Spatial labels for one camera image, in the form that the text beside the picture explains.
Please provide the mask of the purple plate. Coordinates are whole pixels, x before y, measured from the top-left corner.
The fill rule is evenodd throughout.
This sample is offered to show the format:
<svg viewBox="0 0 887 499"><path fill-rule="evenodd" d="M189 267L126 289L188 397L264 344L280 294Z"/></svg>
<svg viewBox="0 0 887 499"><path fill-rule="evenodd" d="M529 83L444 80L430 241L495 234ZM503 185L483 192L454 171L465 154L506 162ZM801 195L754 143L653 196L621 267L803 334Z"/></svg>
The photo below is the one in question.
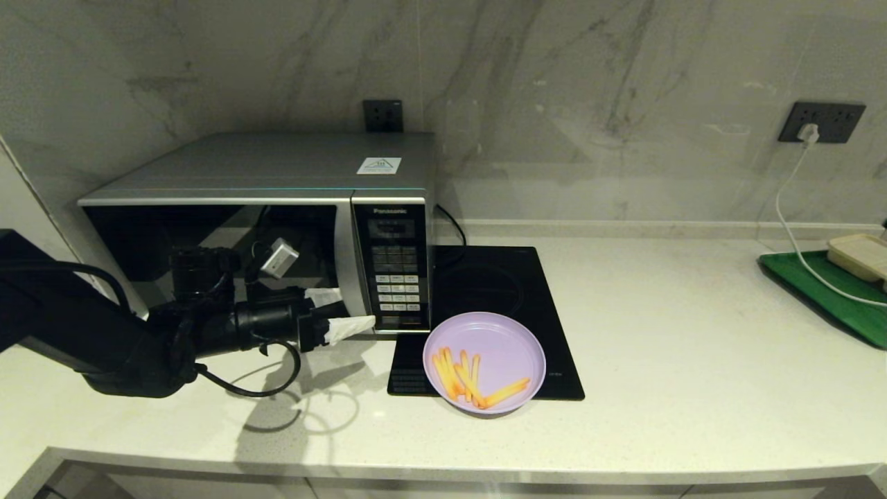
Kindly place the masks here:
<svg viewBox="0 0 887 499"><path fill-rule="evenodd" d="M476 408L467 401L466 391L457 402L451 401L432 360L433 354L441 354L444 347L452 351L456 373L462 370L461 350L469 357L480 355L479 382L484 398L523 377L529 377L530 382L523 392L488 410ZM496 313L462 313L445 319L425 339L421 359L434 391L457 410L477 417L499 417L519 410L538 394L546 377L544 349L535 335L517 320Z"/></svg>

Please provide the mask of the black glass microwave door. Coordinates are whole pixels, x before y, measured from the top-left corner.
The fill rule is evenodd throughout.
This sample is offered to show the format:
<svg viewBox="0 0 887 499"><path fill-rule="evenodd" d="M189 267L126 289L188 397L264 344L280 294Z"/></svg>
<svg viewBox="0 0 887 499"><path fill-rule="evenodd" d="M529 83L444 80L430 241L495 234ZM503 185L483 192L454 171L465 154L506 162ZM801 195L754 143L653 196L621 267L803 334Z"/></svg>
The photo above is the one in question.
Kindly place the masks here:
<svg viewBox="0 0 887 499"><path fill-rule="evenodd" d="M298 306L307 288L341 290L332 317L371 315L338 204L97 205L85 213L152 318L191 306L206 315ZM259 272L278 238L300 253L281 280Z"/></svg>

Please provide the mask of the silver Panasonic microwave oven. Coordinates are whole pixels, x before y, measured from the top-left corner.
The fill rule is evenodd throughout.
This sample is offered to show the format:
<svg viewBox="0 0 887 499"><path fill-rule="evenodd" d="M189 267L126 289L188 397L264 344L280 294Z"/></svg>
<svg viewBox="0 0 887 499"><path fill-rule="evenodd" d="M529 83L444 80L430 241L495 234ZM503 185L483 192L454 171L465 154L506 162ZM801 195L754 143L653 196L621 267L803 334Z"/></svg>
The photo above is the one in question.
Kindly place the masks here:
<svg viewBox="0 0 887 499"><path fill-rule="evenodd" d="M401 157L397 174L358 175L371 156ZM432 134L224 133L149 161L77 204L83 212L155 203L338 204L374 331L427 333L437 165Z"/></svg>

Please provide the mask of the black induction cooktop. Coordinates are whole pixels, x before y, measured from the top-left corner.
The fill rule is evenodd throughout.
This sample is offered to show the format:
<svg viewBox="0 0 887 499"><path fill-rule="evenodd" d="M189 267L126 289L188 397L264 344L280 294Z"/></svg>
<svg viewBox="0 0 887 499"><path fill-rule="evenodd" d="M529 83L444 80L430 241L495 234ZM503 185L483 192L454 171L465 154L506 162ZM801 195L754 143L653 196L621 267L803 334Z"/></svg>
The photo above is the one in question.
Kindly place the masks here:
<svg viewBox="0 0 887 499"><path fill-rule="evenodd" d="M462 313L497 313L526 326L545 352L536 400L582 401L574 365L535 247L435 246L432 326Z"/></svg>

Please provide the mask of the beige cabinet door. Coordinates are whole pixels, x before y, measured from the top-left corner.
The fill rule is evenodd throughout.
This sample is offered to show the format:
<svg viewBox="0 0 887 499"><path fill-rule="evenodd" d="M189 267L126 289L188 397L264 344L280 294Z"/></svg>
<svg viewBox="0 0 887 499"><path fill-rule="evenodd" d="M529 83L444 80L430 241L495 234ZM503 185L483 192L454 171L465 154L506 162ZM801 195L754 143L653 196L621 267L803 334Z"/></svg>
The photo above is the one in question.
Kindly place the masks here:
<svg viewBox="0 0 887 499"><path fill-rule="evenodd" d="M315 499L681 499L691 486L307 479Z"/></svg>
<svg viewBox="0 0 887 499"><path fill-rule="evenodd" d="M887 499L867 476L748 483L694 485L679 499Z"/></svg>
<svg viewBox="0 0 887 499"><path fill-rule="evenodd" d="M35 499L319 499L305 479L63 462Z"/></svg>

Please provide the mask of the green tray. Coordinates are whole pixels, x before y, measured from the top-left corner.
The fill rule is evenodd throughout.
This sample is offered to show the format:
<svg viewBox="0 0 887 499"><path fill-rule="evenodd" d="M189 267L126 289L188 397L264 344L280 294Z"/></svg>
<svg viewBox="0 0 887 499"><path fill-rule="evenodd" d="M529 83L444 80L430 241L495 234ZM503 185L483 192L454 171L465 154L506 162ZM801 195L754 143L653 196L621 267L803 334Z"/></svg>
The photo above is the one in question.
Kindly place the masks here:
<svg viewBox="0 0 887 499"><path fill-rule="evenodd" d="M817 274L843 292L868 301L887 304L887 292L874 282L862 281L827 258L827 252L803 252ZM805 268L795 253L764 254L758 268L779 287L814 310L832 326L872 347L887 351L887 308L862 304L840 296Z"/></svg>

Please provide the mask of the beige lidded container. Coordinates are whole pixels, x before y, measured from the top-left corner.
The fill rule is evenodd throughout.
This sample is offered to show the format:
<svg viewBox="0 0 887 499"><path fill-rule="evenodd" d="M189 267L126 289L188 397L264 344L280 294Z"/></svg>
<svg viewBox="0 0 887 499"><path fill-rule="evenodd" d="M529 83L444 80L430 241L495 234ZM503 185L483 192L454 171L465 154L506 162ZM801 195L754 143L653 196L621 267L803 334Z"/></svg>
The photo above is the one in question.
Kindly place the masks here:
<svg viewBox="0 0 887 499"><path fill-rule="evenodd" d="M887 240L870 234L837 237L827 242L827 258L862 281L887 281Z"/></svg>

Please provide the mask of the small black wall socket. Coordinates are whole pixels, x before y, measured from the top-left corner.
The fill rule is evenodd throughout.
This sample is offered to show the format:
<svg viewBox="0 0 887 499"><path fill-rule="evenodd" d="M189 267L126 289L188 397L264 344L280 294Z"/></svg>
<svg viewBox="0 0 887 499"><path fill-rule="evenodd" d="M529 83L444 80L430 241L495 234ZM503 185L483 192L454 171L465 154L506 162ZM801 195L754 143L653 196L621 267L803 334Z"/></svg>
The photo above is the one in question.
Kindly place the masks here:
<svg viewBox="0 0 887 499"><path fill-rule="evenodd" d="M403 133L403 102L400 99L364 99L367 133Z"/></svg>

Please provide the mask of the wide black wall socket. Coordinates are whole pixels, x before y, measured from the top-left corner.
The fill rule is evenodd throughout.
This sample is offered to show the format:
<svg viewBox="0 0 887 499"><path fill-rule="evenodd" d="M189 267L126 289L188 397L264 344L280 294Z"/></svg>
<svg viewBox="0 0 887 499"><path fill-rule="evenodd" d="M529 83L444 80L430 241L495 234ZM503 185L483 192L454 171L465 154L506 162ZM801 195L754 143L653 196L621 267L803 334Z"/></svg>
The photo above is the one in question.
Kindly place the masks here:
<svg viewBox="0 0 887 499"><path fill-rule="evenodd" d="M778 135L780 143L801 143L805 126L817 126L818 144L846 144L867 110L862 103L796 101Z"/></svg>

